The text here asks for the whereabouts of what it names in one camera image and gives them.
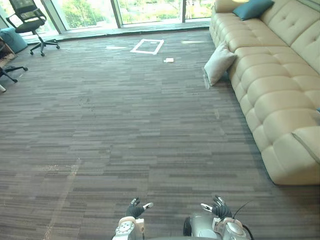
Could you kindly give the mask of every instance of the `black glove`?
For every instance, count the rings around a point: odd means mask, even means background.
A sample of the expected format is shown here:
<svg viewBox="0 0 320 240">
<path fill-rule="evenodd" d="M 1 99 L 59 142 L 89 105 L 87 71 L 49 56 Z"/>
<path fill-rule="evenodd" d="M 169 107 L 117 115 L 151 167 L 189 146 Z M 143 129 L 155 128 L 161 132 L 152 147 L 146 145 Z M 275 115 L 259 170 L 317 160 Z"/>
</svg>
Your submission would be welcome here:
<svg viewBox="0 0 320 240">
<path fill-rule="evenodd" d="M 129 207 L 127 208 L 126 212 L 125 212 L 125 216 L 129 217 L 132 216 L 135 219 L 138 218 L 144 211 L 144 207 L 141 205 L 138 205 L 140 203 L 139 197 L 134 198 Z"/>
<path fill-rule="evenodd" d="M 217 215 L 220 219 L 232 218 L 230 208 L 225 201 L 218 195 L 213 199 L 212 213 Z"/>
</svg>

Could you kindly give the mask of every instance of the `black office chair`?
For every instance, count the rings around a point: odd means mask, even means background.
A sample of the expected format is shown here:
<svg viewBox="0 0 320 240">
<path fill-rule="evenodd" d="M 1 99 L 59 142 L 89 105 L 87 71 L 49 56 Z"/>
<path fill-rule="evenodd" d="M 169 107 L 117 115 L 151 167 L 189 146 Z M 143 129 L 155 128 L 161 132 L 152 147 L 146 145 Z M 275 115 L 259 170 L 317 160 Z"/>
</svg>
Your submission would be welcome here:
<svg viewBox="0 0 320 240">
<path fill-rule="evenodd" d="M 9 16 L 6 20 L 15 28 L 15 32 L 18 34 L 32 32 L 33 35 L 37 35 L 40 43 L 38 43 L 35 47 L 30 50 L 30 54 L 33 55 L 33 50 L 40 47 L 41 56 L 44 57 L 45 54 L 43 53 L 44 47 L 47 45 L 54 45 L 57 49 L 60 49 L 57 40 L 52 39 L 49 41 L 43 41 L 43 39 L 38 35 L 36 30 L 46 23 L 47 17 L 42 13 L 42 11 L 37 8 L 34 0 L 9 0 L 14 14 L 16 15 L 21 21 L 22 24 L 16 27 L 10 20 L 13 16 Z"/>
<path fill-rule="evenodd" d="M 0 59 L 5 59 L 8 55 L 7 52 L 4 52 L 3 49 L 5 49 L 6 47 L 6 43 L 4 40 L 0 39 Z M 27 67 L 24 67 L 24 66 L 10 66 L 10 67 L 7 67 L 7 68 L 2 68 L 0 67 L 0 78 L 5 75 L 7 76 L 9 79 L 11 79 L 12 81 L 14 81 L 15 83 L 18 82 L 17 79 L 14 79 L 12 78 L 11 76 L 8 75 L 9 72 L 12 72 L 12 71 L 15 71 L 15 70 L 18 70 L 18 69 L 23 69 L 25 71 L 28 71 L 28 68 Z"/>
</svg>

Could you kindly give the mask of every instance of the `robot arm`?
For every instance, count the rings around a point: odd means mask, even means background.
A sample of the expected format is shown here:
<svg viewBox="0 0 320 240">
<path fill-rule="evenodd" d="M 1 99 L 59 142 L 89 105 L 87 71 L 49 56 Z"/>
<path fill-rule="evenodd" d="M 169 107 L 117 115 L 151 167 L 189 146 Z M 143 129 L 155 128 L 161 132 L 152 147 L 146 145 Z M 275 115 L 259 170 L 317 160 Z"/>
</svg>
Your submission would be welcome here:
<svg viewBox="0 0 320 240">
<path fill-rule="evenodd" d="M 144 219 L 137 219 L 146 209 L 153 207 L 150 202 L 146 205 L 140 205 L 138 197 L 134 198 L 125 212 L 125 217 L 121 218 L 118 227 L 115 229 L 115 235 L 112 240 L 136 240 L 137 236 L 144 231 Z"/>
</svg>

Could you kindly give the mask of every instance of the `robot finger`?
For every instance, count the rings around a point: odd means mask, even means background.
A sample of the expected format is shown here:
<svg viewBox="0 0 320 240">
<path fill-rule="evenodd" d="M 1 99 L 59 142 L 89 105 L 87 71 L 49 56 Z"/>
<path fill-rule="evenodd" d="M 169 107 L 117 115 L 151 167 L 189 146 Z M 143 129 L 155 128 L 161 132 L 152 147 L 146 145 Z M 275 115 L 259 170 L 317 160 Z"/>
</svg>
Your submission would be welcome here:
<svg viewBox="0 0 320 240">
<path fill-rule="evenodd" d="M 136 206 L 137 205 L 137 203 L 136 203 L 137 201 L 140 202 L 139 197 L 136 197 L 136 198 L 132 199 L 132 201 L 130 202 L 130 205 L 131 206 Z"/>
</svg>

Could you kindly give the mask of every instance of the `teal cushion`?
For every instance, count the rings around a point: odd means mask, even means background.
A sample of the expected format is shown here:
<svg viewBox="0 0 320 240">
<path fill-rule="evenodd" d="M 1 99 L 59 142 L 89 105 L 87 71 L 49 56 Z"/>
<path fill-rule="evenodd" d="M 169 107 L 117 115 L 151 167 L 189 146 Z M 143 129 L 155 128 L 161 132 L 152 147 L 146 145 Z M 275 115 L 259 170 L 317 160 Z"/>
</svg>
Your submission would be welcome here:
<svg viewBox="0 0 320 240">
<path fill-rule="evenodd" d="M 260 17 L 275 2 L 271 0 L 250 0 L 233 10 L 242 21 Z"/>
</svg>

